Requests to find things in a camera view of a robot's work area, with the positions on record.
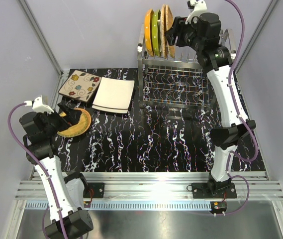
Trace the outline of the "floral square ceramic plate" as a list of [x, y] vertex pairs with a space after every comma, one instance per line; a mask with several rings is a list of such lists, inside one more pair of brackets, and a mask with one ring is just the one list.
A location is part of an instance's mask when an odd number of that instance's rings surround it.
[[87, 103], [94, 95], [102, 77], [75, 70], [60, 87], [58, 94]]

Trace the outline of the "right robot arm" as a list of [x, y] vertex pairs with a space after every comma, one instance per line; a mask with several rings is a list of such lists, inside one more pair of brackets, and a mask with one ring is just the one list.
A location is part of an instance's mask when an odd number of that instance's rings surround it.
[[192, 184], [195, 198], [236, 198], [236, 190], [229, 176], [238, 141], [256, 127], [242, 108], [231, 74], [232, 59], [227, 47], [220, 43], [221, 21], [214, 13], [202, 13], [196, 22], [187, 23], [175, 17], [165, 36], [169, 45], [188, 46], [213, 86], [221, 113], [221, 127], [210, 132], [215, 145], [215, 158], [208, 181], [201, 186]]

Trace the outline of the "green dotted plate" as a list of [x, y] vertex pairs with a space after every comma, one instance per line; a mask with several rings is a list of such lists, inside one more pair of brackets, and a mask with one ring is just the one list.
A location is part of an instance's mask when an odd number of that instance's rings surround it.
[[160, 37], [160, 25], [161, 25], [161, 11], [157, 10], [152, 16], [152, 47], [154, 55], [161, 57], [161, 37]]

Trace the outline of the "large woven wicker plate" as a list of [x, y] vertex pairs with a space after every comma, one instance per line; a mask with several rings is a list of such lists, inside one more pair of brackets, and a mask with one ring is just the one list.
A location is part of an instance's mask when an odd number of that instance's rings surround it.
[[[174, 21], [173, 14], [169, 5], [166, 5], [165, 17], [166, 17], [166, 31], [168, 31], [172, 27]], [[172, 46], [168, 45], [168, 53], [170, 57], [175, 58], [176, 49], [174, 45]]]

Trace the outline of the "white black-rimmed square plate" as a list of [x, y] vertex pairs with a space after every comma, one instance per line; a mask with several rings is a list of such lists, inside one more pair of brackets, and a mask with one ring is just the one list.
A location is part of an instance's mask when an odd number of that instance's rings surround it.
[[133, 80], [102, 77], [93, 105], [115, 109], [129, 109], [134, 84]]

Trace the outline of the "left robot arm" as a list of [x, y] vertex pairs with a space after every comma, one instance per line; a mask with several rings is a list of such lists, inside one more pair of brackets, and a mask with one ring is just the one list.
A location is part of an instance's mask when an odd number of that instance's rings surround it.
[[66, 110], [62, 117], [41, 98], [24, 104], [32, 107], [32, 111], [19, 119], [26, 132], [23, 148], [40, 176], [49, 203], [51, 223], [44, 227], [44, 232], [49, 239], [81, 239], [94, 228], [84, 207], [84, 197], [90, 187], [81, 172], [73, 171], [63, 176], [61, 160], [53, 143], [58, 132], [79, 122], [80, 115], [60, 104]]

